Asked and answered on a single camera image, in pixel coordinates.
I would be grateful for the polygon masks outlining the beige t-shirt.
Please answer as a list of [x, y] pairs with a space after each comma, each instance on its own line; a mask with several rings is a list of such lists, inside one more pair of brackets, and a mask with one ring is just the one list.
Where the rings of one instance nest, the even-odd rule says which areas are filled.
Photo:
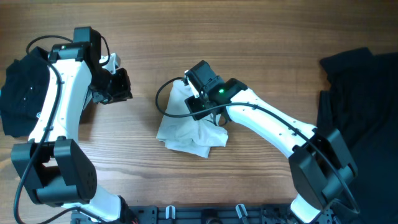
[[[184, 85], [183, 81], [172, 82], [166, 113], [187, 114], [189, 110], [185, 99], [192, 96], [192, 90]], [[209, 114], [199, 121], [191, 116], [171, 118], [164, 116], [159, 126], [156, 139], [164, 142], [167, 149], [187, 152], [207, 158], [212, 147], [225, 147], [228, 141], [228, 132], [213, 122], [218, 122], [221, 116]]]

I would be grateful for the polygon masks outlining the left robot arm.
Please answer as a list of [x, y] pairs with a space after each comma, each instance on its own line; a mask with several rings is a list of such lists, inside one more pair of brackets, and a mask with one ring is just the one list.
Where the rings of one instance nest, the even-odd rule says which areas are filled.
[[36, 205], [76, 211], [99, 223], [137, 223], [126, 201], [97, 183], [93, 163], [78, 144], [81, 114], [88, 96], [104, 105], [132, 98], [127, 71], [117, 54], [102, 56], [105, 38], [91, 27], [77, 27], [73, 38], [52, 47], [44, 62], [49, 85], [41, 115], [25, 144], [16, 144], [11, 161], [20, 182], [14, 218], [26, 191]]

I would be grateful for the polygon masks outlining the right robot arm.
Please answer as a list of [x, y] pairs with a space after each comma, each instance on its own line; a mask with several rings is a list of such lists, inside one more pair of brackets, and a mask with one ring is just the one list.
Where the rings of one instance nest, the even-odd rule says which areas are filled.
[[358, 168], [337, 129], [324, 131], [286, 115], [241, 81], [223, 81], [204, 60], [185, 71], [183, 82], [193, 92], [185, 100], [193, 119], [220, 114], [260, 135], [289, 160], [298, 193], [290, 210], [299, 221], [309, 223], [334, 204], [360, 212], [348, 188]]

